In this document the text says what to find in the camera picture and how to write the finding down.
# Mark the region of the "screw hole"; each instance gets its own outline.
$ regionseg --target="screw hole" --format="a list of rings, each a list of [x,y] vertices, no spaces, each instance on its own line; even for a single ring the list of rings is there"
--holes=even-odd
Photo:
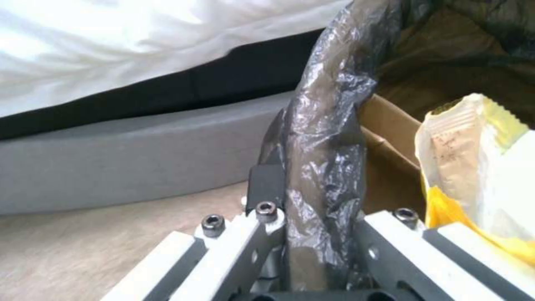
[[[371,257],[371,259],[378,260],[379,259],[379,250],[375,246],[370,246],[368,248],[368,255]]]
[[[396,211],[399,216],[407,217],[409,219],[414,217],[414,212],[406,208],[400,208]]]
[[[219,217],[217,216],[210,216],[206,219],[206,223],[210,225],[216,224],[217,222],[219,222]]]
[[[269,210],[271,209],[271,204],[260,204],[260,209]]]
[[[254,250],[252,255],[251,255],[251,262],[252,263],[255,263],[256,260],[258,260],[258,251],[257,250]]]

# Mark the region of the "wrapped object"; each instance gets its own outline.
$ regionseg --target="wrapped object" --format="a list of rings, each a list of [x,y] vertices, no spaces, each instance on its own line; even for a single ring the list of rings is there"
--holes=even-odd
[[[463,222],[535,264],[534,154],[535,131],[481,94],[428,113],[416,133],[427,226]]]

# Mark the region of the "gray foam pad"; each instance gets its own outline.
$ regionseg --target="gray foam pad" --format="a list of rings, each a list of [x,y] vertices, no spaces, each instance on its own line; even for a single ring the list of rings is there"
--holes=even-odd
[[[117,205],[243,181],[291,94],[0,141],[0,214]]]

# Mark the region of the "white bar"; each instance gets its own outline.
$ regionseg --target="white bar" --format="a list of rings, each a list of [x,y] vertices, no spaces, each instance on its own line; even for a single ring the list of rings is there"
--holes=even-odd
[[[141,260],[101,301],[142,301],[168,297],[205,253],[193,236],[171,232]]]
[[[535,269],[528,264],[495,247],[461,223],[441,227],[438,233],[535,298]]]
[[[377,212],[364,219],[453,300],[501,300],[389,212]]]
[[[238,288],[249,292],[271,249],[262,224],[251,217],[237,216],[170,301],[227,300]]]

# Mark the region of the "hex socket bolt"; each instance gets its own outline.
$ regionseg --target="hex socket bolt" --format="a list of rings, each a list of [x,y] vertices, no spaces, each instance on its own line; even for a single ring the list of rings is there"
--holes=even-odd
[[[261,223],[271,223],[277,220],[277,205],[274,202],[260,202],[255,208],[256,219]]]
[[[225,218],[219,214],[207,215],[202,219],[201,227],[206,237],[216,238],[225,231]]]
[[[398,208],[392,214],[410,229],[416,229],[416,224],[418,223],[418,213],[416,211],[409,208]]]

